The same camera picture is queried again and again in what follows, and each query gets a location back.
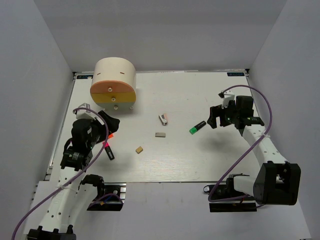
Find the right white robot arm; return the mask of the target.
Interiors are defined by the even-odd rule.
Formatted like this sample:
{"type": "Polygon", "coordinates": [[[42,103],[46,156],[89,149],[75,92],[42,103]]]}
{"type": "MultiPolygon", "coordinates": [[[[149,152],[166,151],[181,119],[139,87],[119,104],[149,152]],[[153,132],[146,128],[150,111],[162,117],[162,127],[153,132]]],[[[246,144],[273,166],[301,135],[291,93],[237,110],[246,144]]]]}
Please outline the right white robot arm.
{"type": "Polygon", "coordinates": [[[267,136],[263,120],[254,116],[251,96],[222,93],[222,104],[212,106],[207,123],[212,129],[235,126],[250,145],[260,170],[256,177],[247,174],[223,175],[225,184],[215,184],[209,192],[211,203],[252,197],[259,205],[293,206],[298,200],[301,168],[290,163],[267,136]]]}

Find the yellow drawer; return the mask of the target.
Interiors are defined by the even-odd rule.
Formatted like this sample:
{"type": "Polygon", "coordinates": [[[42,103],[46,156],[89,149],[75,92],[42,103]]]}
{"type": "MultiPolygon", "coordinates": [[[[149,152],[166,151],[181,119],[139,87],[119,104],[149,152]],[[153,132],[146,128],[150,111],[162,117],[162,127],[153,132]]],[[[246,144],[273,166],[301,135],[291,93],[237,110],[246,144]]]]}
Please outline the yellow drawer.
{"type": "Polygon", "coordinates": [[[105,92],[92,93],[92,100],[97,104],[102,103],[135,103],[136,93],[133,92],[105,92]]]}

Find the tan small eraser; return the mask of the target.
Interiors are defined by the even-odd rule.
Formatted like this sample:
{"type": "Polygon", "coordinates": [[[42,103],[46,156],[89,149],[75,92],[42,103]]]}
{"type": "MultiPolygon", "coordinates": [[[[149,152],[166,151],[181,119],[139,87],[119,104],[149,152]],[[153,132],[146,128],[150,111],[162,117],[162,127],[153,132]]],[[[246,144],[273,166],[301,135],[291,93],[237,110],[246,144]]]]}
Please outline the tan small eraser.
{"type": "Polygon", "coordinates": [[[140,154],[143,151],[143,148],[139,146],[135,151],[137,154],[140,154]]]}

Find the pink grey correction tape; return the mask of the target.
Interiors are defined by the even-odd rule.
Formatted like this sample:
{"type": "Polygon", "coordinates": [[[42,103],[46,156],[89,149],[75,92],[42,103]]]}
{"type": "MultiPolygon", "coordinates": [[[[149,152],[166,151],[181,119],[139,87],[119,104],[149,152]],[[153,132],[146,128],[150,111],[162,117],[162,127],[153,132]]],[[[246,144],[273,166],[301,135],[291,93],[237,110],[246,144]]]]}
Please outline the pink grey correction tape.
{"type": "Polygon", "coordinates": [[[160,114],[158,117],[159,117],[161,124],[163,126],[166,126],[168,124],[168,117],[167,117],[166,113],[160,114]]]}

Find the pink top drawer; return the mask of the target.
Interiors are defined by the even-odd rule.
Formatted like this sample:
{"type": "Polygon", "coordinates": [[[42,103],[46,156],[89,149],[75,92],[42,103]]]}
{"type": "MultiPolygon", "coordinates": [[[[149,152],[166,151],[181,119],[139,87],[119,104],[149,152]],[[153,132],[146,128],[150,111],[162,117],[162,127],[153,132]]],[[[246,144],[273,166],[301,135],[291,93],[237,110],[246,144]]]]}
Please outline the pink top drawer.
{"type": "Polygon", "coordinates": [[[97,81],[90,87],[91,94],[130,93],[134,91],[135,90],[131,85],[118,80],[97,81]]]}

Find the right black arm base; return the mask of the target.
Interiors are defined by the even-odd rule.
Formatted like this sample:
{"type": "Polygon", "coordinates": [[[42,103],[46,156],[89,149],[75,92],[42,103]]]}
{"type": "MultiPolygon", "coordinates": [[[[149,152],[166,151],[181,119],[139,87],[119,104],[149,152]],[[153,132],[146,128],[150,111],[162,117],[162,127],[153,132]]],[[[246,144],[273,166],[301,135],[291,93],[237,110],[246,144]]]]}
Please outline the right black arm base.
{"type": "Polygon", "coordinates": [[[220,184],[210,197],[211,213],[246,213],[256,212],[258,206],[252,196],[229,190],[225,183],[220,184]]]}

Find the green highlighter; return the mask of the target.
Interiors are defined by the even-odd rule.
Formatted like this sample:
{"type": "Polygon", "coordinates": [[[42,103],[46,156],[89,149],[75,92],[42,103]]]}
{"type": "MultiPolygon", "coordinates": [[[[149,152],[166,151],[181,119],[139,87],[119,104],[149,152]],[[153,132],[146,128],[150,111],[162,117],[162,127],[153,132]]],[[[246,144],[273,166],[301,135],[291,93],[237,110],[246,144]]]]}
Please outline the green highlighter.
{"type": "Polygon", "coordinates": [[[192,127],[190,130],[189,130],[189,133],[190,134],[195,134],[196,132],[198,132],[200,129],[202,129],[205,125],[206,125],[206,121],[201,121],[200,123],[198,123],[197,125],[195,125],[194,127],[192,127]]]}

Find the grey eraser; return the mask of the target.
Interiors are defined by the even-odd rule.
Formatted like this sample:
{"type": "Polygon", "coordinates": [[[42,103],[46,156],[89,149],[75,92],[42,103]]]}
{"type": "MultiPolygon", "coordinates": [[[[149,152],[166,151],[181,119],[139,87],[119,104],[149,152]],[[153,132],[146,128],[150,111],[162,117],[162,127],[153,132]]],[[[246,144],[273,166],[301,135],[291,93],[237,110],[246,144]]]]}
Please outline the grey eraser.
{"type": "Polygon", "coordinates": [[[155,137],[156,138],[165,138],[166,137],[166,133],[165,132],[156,132],[155,133],[155,137]]]}

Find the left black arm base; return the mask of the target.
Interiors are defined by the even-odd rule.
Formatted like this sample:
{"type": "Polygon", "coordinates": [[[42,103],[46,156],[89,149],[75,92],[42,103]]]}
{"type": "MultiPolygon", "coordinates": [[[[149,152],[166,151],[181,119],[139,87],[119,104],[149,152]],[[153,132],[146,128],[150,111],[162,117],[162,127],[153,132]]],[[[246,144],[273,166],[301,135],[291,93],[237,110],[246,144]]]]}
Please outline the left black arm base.
{"type": "Polygon", "coordinates": [[[105,183],[104,192],[99,193],[87,211],[120,212],[126,197],[126,183],[105,183]]]}

